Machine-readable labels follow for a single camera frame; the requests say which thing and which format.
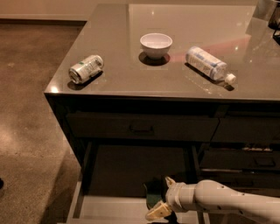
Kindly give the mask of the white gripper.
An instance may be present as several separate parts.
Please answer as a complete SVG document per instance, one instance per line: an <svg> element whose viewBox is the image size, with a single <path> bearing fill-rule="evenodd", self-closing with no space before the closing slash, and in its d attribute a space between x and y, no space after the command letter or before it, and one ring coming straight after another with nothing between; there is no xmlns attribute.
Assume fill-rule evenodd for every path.
<svg viewBox="0 0 280 224"><path fill-rule="evenodd" d="M194 198L194 190L196 185L180 182L176 183L171 177L165 177L165 183L168 190L165 194L166 202L160 200L145 215L147 221L154 221L176 213L186 213L188 211L196 211L197 205Z"/></svg>

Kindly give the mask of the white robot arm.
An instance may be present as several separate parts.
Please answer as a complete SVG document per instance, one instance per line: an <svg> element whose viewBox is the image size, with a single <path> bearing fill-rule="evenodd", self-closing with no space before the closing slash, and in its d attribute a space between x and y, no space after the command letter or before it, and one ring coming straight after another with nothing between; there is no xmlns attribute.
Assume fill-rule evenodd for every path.
<svg viewBox="0 0 280 224"><path fill-rule="evenodd" d="M204 179L197 184L165 178L165 201L160 200L145 215L154 221L175 213L239 214L259 224L280 224L280 199L238 192L219 182Z"/></svg>

